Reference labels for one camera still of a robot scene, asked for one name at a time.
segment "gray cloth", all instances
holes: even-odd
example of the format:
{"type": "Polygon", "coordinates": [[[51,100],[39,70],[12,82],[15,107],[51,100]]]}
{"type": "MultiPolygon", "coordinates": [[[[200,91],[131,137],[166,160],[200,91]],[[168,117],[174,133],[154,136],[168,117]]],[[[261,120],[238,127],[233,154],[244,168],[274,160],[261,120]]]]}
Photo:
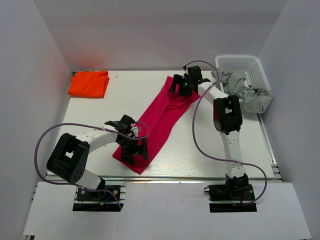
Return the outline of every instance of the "gray cloth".
{"type": "MultiPolygon", "coordinates": [[[[237,95],[242,99],[241,105],[249,113],[262,114],[270,104],[273,95],[267,89],[254,89],[245,86],[246,74],[243,71],[232,72],[223,68],[218,68],[221,76],[223,90],[228,95],[237,95]]],[[[211,72],[217,79],[216,71],[211,72]]]]}

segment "crimson fabric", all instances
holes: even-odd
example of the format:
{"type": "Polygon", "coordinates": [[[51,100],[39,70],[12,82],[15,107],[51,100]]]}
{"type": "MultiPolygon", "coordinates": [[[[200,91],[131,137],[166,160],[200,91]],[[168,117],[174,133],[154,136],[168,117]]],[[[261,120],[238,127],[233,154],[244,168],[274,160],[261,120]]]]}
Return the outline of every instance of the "crimson fabric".
{"type": "MultiPolygon", "coordinates": [[[[161,91],[139,119],[139,121],[145,122],[150,129],[149,136],[146,140],[149,161],[145,160],[141,155],[137,155],[133,157],[134,165],[123,162],[121,161],[120,147],[118,147],[112,155],[115,159],[119,160],[138,174],[142,174],[156,157],[160,149],[166,143],[172,127],[179,118],[188,110],[193,102],[199,99],[199,95],[195,92],[192,92],[192,96],[190,97],[179,96],[178,93],[168,94],[172,81],[172,77],[168,76],[166,78],[161,91]]],[[[146,133],[146,127],[141,124],[139,137],[144,136],[146,133]]]]}

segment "fabric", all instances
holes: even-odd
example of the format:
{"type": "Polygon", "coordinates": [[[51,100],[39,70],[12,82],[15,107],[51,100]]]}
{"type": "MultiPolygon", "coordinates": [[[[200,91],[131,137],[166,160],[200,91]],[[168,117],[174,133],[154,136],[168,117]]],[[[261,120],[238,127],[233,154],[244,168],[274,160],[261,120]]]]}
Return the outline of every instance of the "fabric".
{"type": "MultiPolygon", "coordinates": [[[[271,103],[273,94],[267,89],[255,89],[245,86],[247,78],[244,72],[232,72],[223,68],[218,68],[221,76],[223,90],[228,95],[237,95],[241,99],[240,104],[249,113],[262,114],[271,103]]],[[[211,72],[217,79],[217,73],[211,72]]]]}
{"type": "MultiPolygon", "coordinates": [[[[168,76],[159,94],[139,119],[139,121],[145,122],[150,130],[146,139],[149,161],[141,155],[137,155],[133,156],[134,165],[123,162],[121,161],[121,147],[118,147],[112,155],[138,174],[143,173],[152,162],[166,143],[175,123],[188,110],[189,106],[199,98],[199,95],[195,92],[190,97],[179,96],[178,93],[168,94],[172,81],[173,78],[168,76]]],[[[140,126],[141,131],[138,135],[142,137],[147,133],[147,129],[142,124],[140,126]]]]}
{"type": "Polygon", "coordinates": [[[68,94],[74,97],[103,99],[108,83],[108,71],[78,71],[71,78],[68,94]]]}

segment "white plastic basket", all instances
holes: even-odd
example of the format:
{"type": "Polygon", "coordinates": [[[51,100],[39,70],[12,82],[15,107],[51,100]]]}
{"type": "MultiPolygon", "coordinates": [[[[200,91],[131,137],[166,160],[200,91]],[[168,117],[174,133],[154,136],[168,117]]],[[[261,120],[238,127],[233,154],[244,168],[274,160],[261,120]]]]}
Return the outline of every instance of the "white plastic basket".
{"type": "Polygon", "coordinates": [[[217,68],[224,68],[233,72],[245,72],[247,87],[270,90],[264,69],[256,56],[221,55],[215,58],[215,65],[217,68]]]}

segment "orange cloth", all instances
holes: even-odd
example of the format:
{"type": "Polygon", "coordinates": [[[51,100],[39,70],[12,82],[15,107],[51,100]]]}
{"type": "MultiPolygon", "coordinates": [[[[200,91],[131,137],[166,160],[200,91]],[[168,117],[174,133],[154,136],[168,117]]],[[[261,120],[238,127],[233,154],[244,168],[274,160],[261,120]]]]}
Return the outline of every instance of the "orange cloth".
{"type": "Polygon", "coordinates": [[[81,98],[103,99],[109,83],[108,71],[78,71],[71,78],[68,94],[81,98]]]}

